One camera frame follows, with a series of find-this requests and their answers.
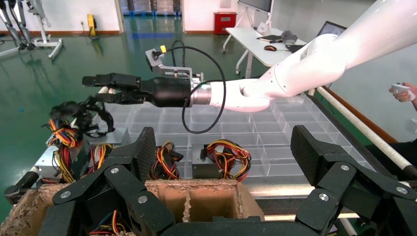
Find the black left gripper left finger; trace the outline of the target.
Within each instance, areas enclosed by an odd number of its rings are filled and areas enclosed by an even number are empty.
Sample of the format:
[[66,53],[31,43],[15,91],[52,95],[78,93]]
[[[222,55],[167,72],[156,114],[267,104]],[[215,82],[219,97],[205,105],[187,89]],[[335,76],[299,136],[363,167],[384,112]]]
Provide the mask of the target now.
[[51,207],[53,236],[88,236],[115,210],[137,236],[160,236],[175,224],[174,215],[145,181],[155,160],[154,129],[111,151],[95,172],[58,191]]

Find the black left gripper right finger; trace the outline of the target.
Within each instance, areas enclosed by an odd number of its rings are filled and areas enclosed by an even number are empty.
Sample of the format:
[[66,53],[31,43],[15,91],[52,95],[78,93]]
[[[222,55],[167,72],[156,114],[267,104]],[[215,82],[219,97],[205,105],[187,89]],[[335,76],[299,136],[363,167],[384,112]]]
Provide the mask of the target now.
[[341,146],[293,127],[291,151],[314,187],[296,213],[296,221],[325,236],[343,208],[355,212],[378,236],[417,233],[417,194],[410,187],[355,161]]

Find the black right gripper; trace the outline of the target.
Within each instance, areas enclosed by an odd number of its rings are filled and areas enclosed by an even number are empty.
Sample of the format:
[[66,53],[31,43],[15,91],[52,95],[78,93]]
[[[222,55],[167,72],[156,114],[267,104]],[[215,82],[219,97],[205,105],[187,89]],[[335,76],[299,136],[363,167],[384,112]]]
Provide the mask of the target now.
[[156,107],[183,107],[190,96],[191,82],[189,79],[154,77],[141,82],[141,78],[120,73],[84,76],[82,85],[86,87],[108,87],[117,90],[139,89],[112,93],[97,93],[95,98],[103,103],[133,105],[146,102]]

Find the person's hand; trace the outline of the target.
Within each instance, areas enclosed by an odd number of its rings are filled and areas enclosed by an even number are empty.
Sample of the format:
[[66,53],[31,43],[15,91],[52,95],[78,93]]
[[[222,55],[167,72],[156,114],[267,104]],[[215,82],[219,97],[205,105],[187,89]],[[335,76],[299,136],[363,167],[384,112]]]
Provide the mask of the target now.
[[414,106],[417,105],[417,87],[406,82],[392,85],[389,92],[393,94],[395,99],[399,102],[411,102]]

